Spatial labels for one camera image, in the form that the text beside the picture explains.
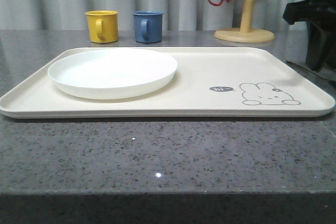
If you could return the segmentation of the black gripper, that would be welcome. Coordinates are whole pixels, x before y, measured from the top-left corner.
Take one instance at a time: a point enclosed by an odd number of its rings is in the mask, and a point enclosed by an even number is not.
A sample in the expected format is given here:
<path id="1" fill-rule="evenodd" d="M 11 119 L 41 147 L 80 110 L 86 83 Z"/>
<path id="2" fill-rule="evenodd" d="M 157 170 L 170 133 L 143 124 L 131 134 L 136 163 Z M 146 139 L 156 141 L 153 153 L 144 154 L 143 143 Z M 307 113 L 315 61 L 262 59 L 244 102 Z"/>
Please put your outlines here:
<path id="1" fill-rule="evenodd" d="M 290 25 L 307 22 L 306 65 L 314 71 L 325 65 L 335 70 L 335 0 L 288 3 L 282 17 Z"/>

